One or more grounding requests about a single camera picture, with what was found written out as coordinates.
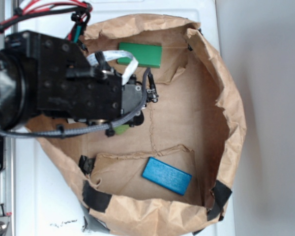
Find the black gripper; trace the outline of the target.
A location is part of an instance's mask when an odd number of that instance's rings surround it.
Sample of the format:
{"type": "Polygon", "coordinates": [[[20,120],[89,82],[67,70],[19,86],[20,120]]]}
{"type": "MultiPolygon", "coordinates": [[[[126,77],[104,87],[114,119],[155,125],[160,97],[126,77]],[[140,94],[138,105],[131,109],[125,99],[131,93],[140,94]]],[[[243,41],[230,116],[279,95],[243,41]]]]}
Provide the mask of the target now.
{"type": "Polygon", "coordinates": [[[4,52],[18,71],[21,122],[45,115],[98,124],[134,112],[129,124],[143,123],[136,77],[123,84],[104,60],[91,65],[76,43],[23,31],[7,37],[4,52]]]}

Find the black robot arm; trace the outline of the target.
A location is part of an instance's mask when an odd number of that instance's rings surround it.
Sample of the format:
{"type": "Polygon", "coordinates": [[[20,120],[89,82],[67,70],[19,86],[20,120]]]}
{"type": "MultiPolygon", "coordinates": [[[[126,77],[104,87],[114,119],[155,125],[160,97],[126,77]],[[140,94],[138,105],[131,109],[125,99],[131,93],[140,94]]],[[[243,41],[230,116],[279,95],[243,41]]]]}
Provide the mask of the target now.
{"type": "Polygon", "coordinates": [[[0,50],[0,131],[45,115],[86,124],[141,125],[148,96],[134,74],[89,62],[78,44],[33,31],[14,33],[0,50]]]}

